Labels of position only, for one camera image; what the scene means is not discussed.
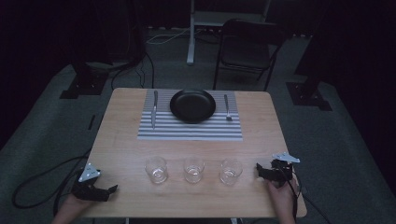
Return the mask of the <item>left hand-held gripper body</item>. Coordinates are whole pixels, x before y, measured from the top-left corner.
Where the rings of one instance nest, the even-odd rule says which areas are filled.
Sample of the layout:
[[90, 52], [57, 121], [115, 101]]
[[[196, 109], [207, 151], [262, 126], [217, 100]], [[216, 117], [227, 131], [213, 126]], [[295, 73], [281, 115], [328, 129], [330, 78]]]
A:
[[100, 202], [99, 195], [101, 193], [110, 195], [107, 189], [99, 189], [94, 185], [100, 174], [100, 171], [90, 162], [87, 163], [85, 167], [78, 172], [78, 178], [73, 184], [71, 193], [84, 201]]

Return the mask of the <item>clear drinking glass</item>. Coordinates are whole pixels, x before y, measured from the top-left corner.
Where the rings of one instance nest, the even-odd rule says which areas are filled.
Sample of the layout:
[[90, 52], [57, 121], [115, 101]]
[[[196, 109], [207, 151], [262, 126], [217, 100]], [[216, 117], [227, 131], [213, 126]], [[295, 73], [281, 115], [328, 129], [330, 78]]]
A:
[[168, 177], [166, 160], [159, 156], [148, 158], [145, 170], [150, 181], [154, 184], [161, 184]]
[[198, 183], [202, 177], [205, 169], [205, 162], [201, 158], [188, 157], [184, 160], [184, 177], [192, 184]]
[[228, 186], [236, 183], [238, 177], [243, 173], [242, 162], [237, 159], [225, 159], [221, 162], [219, 178]]

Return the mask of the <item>silver fork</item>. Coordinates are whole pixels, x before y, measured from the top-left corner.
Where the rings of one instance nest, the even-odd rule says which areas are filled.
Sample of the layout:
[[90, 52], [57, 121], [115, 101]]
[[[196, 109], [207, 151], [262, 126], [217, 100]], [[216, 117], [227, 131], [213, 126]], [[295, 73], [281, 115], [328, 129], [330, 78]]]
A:
[[228, 96], [227, 94], [224, 94], [224, 102], [225, 102], [225, 107], [226, 107], [226, 120], [227, 121], [233, 121], [233, 118], [230, 114], [230, 107], [229, 107], [229, 101], [228, 101]]

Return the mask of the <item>black stand with base plate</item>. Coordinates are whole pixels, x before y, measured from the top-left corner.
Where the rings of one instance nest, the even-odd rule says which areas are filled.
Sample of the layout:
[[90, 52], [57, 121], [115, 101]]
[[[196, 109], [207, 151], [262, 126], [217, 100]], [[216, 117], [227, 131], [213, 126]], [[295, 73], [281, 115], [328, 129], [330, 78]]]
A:
[[287, 88], [294, 105], [315, 106], [322, 111], [332, 111], [318, 85], [325, 77], [329, 51], [326, 47], [326, 16], [332, 0], [318, 0], [322, 4], [318, 17], [318, 25], [313, 33], [305, 52], [297, 65], [295, 73], [305, 75], [304, 82], [287, 82]]
[[77, 2], [78, 19], [63, 45], [76, 75], [63, 99], [101, 94], [111, 72], [137, 66], [146, 54], [140, 0]]

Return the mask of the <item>white metal stand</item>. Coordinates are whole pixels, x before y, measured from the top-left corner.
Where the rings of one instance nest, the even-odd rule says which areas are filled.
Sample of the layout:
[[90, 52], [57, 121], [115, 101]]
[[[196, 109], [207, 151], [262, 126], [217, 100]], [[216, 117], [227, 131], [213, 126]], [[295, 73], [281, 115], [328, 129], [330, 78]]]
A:
[[242, 12], [219, 12], [197, 10], [195, 8], [195, 0], [191, 0], [190, 12], [190, 39], [187, 54], [187, 65], [194, 65], [195, 53], [195, 27], [196, 26], [212, 26], [221, 27], [224, 22], [229, 19], [244, 19], [250, 21], [266, 21], [269, 7], [272, 0], [264, 0], [264, 5], [261, 13], [242, 13]]

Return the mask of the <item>person's left hand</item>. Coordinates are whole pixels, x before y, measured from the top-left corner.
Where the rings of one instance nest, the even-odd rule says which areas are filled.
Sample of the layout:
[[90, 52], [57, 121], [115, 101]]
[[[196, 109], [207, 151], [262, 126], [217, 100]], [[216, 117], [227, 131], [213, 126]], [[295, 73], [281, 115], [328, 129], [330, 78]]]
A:
[[70, 194], [64, 201], [59, 213], [68, 217], [77, 217], [89, 206], [92, 205], [92, 201], [84, 201], [73, 194]]

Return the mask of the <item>black plate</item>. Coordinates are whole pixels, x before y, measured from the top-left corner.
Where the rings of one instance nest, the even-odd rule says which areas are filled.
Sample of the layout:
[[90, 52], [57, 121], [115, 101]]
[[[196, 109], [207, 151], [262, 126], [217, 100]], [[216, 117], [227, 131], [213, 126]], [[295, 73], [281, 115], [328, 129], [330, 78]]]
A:
[[171, 98], [170, 110], [176, 118], [186, 123], [199, 123], [213, 116], [216, 102], [207, 91], [182, 90]]

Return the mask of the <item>black folding chair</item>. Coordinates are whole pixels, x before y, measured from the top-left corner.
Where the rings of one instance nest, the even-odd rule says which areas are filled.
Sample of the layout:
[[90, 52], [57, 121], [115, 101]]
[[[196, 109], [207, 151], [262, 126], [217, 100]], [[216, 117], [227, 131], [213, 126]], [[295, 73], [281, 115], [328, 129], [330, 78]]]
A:
[[242, 19], [226, 21], [221, 27], [212, 89], [217, 87], [222, 68], [258, 73], [258, 80], [267, 72], [263, 87], [267, 91], [277, 54], [286, 39], [286, 29], [279, 24]]

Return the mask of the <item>person's right hand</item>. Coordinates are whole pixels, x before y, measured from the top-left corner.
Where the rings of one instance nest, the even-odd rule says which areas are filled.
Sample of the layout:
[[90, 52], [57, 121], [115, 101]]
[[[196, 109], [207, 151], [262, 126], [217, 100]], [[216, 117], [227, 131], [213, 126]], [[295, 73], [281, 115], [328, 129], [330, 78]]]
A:
[[280, 188], [275, 186], [273, 181], [265, 181], [268, 189], [272, 206], [279, 218], [293, 217], [294, 208], [294, 193], [293, 190], [297, 188], [296, 181], [292, 179], [290, 184], [285, 184]]

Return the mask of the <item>silver table knife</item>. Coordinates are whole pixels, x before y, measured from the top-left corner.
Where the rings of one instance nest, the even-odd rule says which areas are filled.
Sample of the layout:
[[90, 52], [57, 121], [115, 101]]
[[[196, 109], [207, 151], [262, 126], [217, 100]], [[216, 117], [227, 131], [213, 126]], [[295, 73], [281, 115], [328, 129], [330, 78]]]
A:
[[156, 116], [157, 116], [157, 104], [158, 104], [158, 91], [153, 92], [154, 101], [153, 101], [153, 108], [151, 110], [151, 127], [155, 130], [156, 127]]

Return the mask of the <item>grey striped placemat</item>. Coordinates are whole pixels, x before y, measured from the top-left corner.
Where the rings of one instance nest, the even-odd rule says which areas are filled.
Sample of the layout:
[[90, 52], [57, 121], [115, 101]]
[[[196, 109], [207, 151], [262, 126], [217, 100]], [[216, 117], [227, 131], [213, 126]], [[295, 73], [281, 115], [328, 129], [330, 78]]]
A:
[[[158, 90], [155, 130], [151, 127], [154, 90], [148, 90], [142, 111], [137, 138], [139, 140], [197, 140], [197, 141], [242, 141], [236, 97], [233, 91], [208, 91], [216, 102], [213, 116], [205, 121], [189, 124], [176, 118], [170, 110], [170, 100], [177, 90]], [[233, 121], [226, 120], [224, 94], [227, 94]]]

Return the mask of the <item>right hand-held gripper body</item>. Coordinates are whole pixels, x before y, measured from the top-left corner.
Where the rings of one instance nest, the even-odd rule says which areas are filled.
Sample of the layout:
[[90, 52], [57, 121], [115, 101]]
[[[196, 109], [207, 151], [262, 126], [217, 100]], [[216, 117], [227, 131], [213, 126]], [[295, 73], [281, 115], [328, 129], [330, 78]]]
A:
[[271, 168], [266, 171], [264, 177], [267, 180], [275, 181], [282, 187], [293, 178], [293, 164], [300, 162], [298, 158], [291, 156], [288, 152], [274, 154]]

